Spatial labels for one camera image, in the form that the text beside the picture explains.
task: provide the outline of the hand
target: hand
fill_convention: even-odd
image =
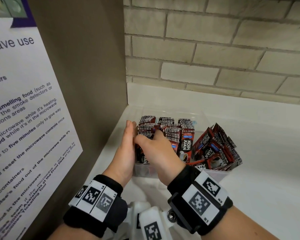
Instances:
[[[135,142],[142,148],[145,157],[155,167],[160,181],[165,185],[168,186],[185,167],[160,130],[156,130],[153,140],[137,135]]]
[[[112,162],[103,172],[103,175],[112,178],[124,188],[132,177],[135,164],[135,151],[133,138],[135,136],[136,122],[127,120],[121,145],[118,147]]]

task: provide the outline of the brick wall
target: brick wall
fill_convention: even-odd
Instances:
[[[300,1],[123,1],[127,82],[300,104]]]

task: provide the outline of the clear plastic container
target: clear plastic container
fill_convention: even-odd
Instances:
[[[195,128],[194,134],[194,142],[204,133],[204,131],[213,125],[213,122],[210,123],[207,117],[204,115],[202,111],[194,112],[189,109],[176,109],[176,108],[163,108],[161,106],[157,106],[156,108],[145,108],[140,107],[136,110],[137,114],[134,116],[145,115],[155,115],[157,119],[159,117],[172,117],[177,121],[179,118],[191,119],[193,121],[193,125]],[[221,181],[224,177],[228,175],[227,171],[216,171],[216,170],[208,170],[204,169],[211,177],[213,177],[216,181]],[[145,177],[145,178],[158,178],[158,174],[154,167],[149,164],[136,163],[134,168],[134,176],[136,177]]]

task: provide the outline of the purple border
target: purple border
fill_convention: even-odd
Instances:
[[[30,10],[27,0],[21,0],[23,8],[27,17],[14,17],[11,28],[25,28],[25,27],[36,27],[36,21],[33,18],[32,12]]]

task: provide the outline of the left hand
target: left hand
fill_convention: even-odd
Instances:
[[[103,175],[112,178],[124,187],[132,177],[135,164],[134,137],[136,135],[136,122],[127,120],[120,146],[112,162],[103,172]]]

